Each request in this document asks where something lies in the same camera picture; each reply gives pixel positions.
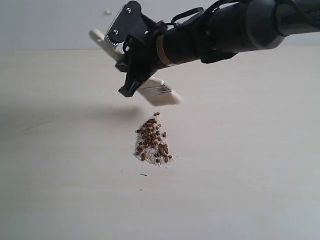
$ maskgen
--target table surface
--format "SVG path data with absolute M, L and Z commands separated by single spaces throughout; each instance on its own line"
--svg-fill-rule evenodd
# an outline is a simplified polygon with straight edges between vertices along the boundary
M 319 53 L 163 69 L 184 103 L 154 108 L 101 50 L 2 52 L 0 238 L 320 239 Z M 154 111 L 166 167 L 133 156 Z

